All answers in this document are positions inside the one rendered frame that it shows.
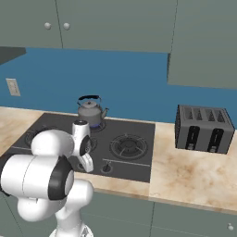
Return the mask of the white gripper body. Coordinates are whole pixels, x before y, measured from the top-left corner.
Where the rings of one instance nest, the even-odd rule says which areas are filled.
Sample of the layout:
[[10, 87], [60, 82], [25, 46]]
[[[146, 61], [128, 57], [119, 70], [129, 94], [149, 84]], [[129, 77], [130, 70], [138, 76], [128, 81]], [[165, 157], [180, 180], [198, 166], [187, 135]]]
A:
[[91, 172], [94, 170], [94, 163], [89, 154], [85, 154], [81, 157], [81, 164], [86, 172]]

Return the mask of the black gas hob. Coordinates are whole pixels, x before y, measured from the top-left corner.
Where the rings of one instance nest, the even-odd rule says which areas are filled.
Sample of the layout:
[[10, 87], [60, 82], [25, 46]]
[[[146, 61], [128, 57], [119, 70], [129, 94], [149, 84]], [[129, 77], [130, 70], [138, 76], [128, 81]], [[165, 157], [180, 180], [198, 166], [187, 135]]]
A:
[[[6, 153], [30, 155], [31, 141], [37, 133], [50, 129], [71, 133], [76, 119], [76, 116], [43, 113]], [[149, 182], [155, 128], [155, 124], [108, 118], [99, 127], [91, 128], [92, 174]], [[111, 166], [108, 173], [102, 171], [106, 164]]]

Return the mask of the grey-green lower cupboard door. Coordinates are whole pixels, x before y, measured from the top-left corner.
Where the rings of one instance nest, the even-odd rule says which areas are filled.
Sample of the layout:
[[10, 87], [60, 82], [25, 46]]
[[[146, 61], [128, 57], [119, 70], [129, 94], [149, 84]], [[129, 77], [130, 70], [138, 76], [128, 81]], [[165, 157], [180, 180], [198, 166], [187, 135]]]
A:
[[152, 237], [237, 237], [237, 216], [154, 203]]
[[153, 207], [150, 201], [95, 193], [81, 215], [94, 237], [149, 237]]
[[56, 228], [54, 216], [42, 221], [28, 222], [18, 213], [18, 200], [0, 193], [0, 236], [49, 237]]

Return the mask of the grey-green cupboard door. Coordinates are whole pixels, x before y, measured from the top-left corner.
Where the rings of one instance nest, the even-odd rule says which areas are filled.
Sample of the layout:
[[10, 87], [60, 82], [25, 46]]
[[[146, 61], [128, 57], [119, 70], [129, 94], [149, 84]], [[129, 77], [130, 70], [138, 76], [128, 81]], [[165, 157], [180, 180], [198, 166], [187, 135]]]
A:
[[42, 221], [28, 222], [18, 213], [18, 200], [0, 193], [0, 236], [49, 237], [56, 228], [54, 216]]
[[0, 46], [61, 48], [56, 0], [0, 0]]
[[154, 203], [152, 237], [237, 237], [237, 216]]
[[[56, 0], [63, 46], [168, 53], [176, 0]], [[63, 28], [64, 23], [70, 29]]]
[[81, 215], [94, 237], [149, 237], [153, 207], [150, 201], [95, 193]]

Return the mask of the dark grey four-slot toaster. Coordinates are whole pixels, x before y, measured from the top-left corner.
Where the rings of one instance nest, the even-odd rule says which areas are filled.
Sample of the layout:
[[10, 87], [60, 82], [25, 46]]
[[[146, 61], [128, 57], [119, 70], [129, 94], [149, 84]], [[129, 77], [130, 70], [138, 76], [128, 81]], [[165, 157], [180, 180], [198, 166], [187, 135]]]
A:
[[235, 128], [226, 108], [178, 105], [175, 147], [227, 154]]

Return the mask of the dark grey range hood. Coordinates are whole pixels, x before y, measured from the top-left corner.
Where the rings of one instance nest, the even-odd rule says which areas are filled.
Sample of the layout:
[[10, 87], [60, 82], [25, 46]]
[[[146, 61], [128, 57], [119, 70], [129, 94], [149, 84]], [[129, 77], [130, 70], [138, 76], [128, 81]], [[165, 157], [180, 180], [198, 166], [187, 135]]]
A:
[[25, 47], [0, 46], [0, 65], [26, 54]]

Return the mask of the grey-green upper cupboard door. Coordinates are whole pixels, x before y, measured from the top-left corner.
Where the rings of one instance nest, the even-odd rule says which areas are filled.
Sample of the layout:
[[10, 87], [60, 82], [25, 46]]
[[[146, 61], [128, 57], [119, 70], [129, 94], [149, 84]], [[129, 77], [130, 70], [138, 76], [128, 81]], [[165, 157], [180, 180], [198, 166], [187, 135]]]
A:
[[61, 48], [56, 0], [0, 0], [0, 46]]
[[[56, 0], [63, 46], [168, 53], [176, 0]], [[63, 28], [64, 23], [70, 29]]]

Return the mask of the tall grey-green cupboard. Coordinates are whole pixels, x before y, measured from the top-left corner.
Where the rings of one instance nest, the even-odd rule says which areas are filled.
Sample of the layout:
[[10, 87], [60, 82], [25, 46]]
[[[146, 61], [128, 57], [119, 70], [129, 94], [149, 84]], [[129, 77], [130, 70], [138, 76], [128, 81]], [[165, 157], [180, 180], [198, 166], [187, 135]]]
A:
[[168, 83], [237, 89], [237, 0], [178, 0]]

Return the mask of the beige wall socket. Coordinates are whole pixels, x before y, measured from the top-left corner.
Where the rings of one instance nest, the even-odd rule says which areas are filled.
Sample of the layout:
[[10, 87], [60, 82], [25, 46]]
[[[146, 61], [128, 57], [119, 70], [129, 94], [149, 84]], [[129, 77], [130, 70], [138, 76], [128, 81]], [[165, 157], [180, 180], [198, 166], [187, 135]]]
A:
[[8, 90], [12, 96], [20, 96], [20, 91], [16, 79], [6, 78]]

